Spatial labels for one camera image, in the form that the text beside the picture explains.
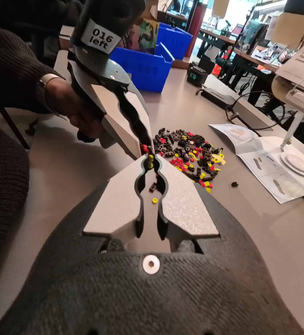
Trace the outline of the metal wrist watch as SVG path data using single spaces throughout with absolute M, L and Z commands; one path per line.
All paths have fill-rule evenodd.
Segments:
M 58 76 L 54 73 L 48 73 L 43 75 L 37 82 L 37 86 L 39 87 L 45 87 L 50 81 L 52 81 L 53 79 L 62 79 L 65 80 L 63 77 Z

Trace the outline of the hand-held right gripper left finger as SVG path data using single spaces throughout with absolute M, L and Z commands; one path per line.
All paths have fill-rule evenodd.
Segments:
M 145 181 L 147 154 L 109 179 L 88 219 L 83 233 L 121 240 L 123 244 L 141 236 L 144 210 L 140 178 Z

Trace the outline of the white paper sheet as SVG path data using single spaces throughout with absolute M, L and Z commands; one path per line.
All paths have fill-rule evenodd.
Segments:
M 283 167 L 278 158 L 264 150 L 259 136 L 234 124 L 209 124 L 232 142 L 235 154 L 280 204 L 304 197 L 304 185 Z

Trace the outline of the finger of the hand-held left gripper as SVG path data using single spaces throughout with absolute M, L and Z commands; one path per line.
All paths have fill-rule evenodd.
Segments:
M 140 152 L 153 153 L 150 120 L 143 96 L 134 85 L 118 86 L 115 95 L 122 115 L 137 138 Z
M 133 133 L 129 121 L 121 112 L 117 96 L 100 85 L 91 85 L 93 101 L 103 111 L 101 124 L 104 132 L 100 135 L 100 144 L 108 149 L 117 143 L 132 159 L 137 160 L 142 156 L 138 137 Z

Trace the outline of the red pillar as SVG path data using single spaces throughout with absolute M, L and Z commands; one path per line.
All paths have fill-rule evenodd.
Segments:
M 185 58 L 190 58 L 192 56 L 192 51 L 200 32 L 206 10 L 207 4 L 204 4 L 198 0 L 193 2 L 193 7 L 191 9 L 186 26 L 187 32 L 192 35 L 192 39 L 187 48 Z

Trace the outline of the yellow black lego assembly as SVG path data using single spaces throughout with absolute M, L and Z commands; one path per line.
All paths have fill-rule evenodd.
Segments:
M 141 153 L 146 156 L 145 165 L 148 170 L 154 168 L 154 149 L 150 145 L 142 144 L 141 145 Z

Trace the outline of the person's left hand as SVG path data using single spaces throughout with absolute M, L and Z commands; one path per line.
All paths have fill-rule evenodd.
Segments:
M 45 98 L 58 113 L 66 116 L 70 123 L 84 135 L 97 139 L 104 131 L 90 106 L 62 78 L 54 78 L 45 86 Z

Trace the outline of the person's left forearm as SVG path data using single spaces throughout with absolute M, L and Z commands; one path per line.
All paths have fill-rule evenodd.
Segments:
M 0 107 L 52 113 L 45 99 L 45 87 L 38 80 L 54 69 L 40 62 L 29 46 L 14 33 L 0 28 Z

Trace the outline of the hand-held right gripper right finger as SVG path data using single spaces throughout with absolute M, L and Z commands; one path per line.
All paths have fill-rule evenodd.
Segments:
M 220 233 L 209 214 L 200 185 L 175 169 L 160 155 L 154 155 L 158 199 L 157 229 L 168 240 L 171 251 L 183 241 L 217 238 Z

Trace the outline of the pile of loose lego pieces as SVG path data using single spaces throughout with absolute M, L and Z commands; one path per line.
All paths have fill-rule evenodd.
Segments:
M 161 128 L 153 138 L 155 153 L 200 184 L 208 193 L 212 181 L 226 164 L 223 148 L 216 148 L 201 135 L 183 129 Z

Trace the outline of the printed cardboard box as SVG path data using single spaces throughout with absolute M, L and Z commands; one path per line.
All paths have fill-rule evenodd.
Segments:
M 157 45 L 160 22 L 142 19 L 134 24 L 121 39 L 118 47 L 153 55 Z

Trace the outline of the flat black box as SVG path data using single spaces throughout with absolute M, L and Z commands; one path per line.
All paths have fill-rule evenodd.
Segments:
M 209 87 L 204 88 L 200 92 L 200 95 L 223 109 L 225 109 L 227 106 L 233 105 L 236 101 L 236 99 L 234 99 L 232 96 L 221 94 Z

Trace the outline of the black device with green light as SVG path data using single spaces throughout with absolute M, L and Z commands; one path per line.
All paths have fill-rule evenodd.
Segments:
M 203 64 L 203 68 L 199 67 L 199 64 L 191 62 L 187 70 L 187 82 L 191 83 L 196 87 L 201 87 L 208 75 L 212 73 L 215 66 L 214 62 L 209 61 L 207 64 Z

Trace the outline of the blue plastic bin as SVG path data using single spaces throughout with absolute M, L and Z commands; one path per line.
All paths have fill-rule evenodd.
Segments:
M 172 28 L 169 24 L 159 24 L 157 44 L 162 43 L 175 60 L 183 60 L 191 41 L 190 33 L 178 27 Z
M 161 93 L 174 62 L 174 57 L 163 43 L 156 45 L 154 54 L 125 48 L 115 48 L 110 59 L 131 74 L 138 90 Z

